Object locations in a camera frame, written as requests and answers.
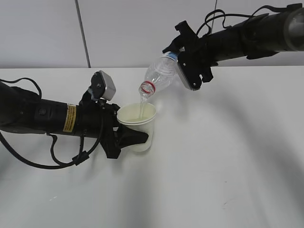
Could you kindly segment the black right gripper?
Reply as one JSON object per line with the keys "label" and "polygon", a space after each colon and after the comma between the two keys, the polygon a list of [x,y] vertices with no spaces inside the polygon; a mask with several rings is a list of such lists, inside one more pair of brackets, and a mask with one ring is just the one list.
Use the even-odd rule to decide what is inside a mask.
{"label": "black right gripper", "polygon": [[213,79],[211,71],[213,62],[205,50],[204,40],[198,38],[187,21],[180,22],[175,26],[175,29],[179,31],[180,35],[163,49],[162,53],[173,52],[178,54],[177,60],[191,63],[198,69],[202,83],[210,82]]}

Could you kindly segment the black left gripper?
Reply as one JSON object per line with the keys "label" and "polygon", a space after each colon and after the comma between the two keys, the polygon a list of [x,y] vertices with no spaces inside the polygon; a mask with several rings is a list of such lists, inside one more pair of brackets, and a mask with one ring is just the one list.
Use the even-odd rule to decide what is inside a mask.
{"label": "black left gripper", "polygon": [[149,137],[147,133],[118,123],[119,109],[117,104],[93,98],[88,91],[83,94],[79,102],[79,127],[85,137],[96,138],[91,149],[82,153],[83,157],[89,157],[97,146],[101,145],[108,159],[117,159],[122,148],[146,143]]}

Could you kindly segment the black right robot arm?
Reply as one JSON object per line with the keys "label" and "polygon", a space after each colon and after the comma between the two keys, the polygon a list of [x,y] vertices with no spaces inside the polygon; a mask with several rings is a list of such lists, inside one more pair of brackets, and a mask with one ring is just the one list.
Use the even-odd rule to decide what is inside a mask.
{"label": "black right robot arm", "polygon": [[163,53],[177,54],[176,70],[185,87],[200,89],[213,79],[211,68],[220,61],[246,57],[249,60],[271,57],[280,52],[297,52],[304,49],[304,7],[301,3],[284,8],[264,5],[272,11],[257,15],[243,15],[245,21],[223,26],[222,31],[200,36],[204,26],[215,19],[229,15],[216,9],[205,17],[204,23],[193,31],[187,21],[175,26],[180,33]]}

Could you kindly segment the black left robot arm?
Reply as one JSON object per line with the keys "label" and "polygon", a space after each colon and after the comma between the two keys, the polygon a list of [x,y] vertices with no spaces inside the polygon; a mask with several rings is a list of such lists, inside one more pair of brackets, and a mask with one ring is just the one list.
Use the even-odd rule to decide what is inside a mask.
{"label": "black left robot arm", "polygon": [[117,120],[119,106],[91,100],[85,92],[78,105],[46,100],[32,91],[0,84],[0,128],[19,134],[62,134],[99,139],[107,158],[117,159],[121,149],[146,143],[148,134]]}

